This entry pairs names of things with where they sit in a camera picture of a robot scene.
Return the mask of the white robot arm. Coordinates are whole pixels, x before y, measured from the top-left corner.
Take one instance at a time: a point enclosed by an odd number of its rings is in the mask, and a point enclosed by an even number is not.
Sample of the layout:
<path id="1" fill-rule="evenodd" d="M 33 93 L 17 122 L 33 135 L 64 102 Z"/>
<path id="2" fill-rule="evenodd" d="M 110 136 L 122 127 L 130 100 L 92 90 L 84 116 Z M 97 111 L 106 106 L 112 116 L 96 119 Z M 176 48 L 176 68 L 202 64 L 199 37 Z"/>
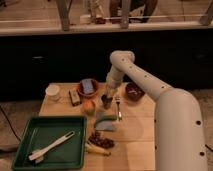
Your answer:
<path id="1" fill-rule="evenodd" d="M 110 54 L 106 91 L 118 88 L 127 75 L 154 102 L 156 171 L 208 171 L 202 113 L 198 100 L 134 64 L 132 51 Z"/>

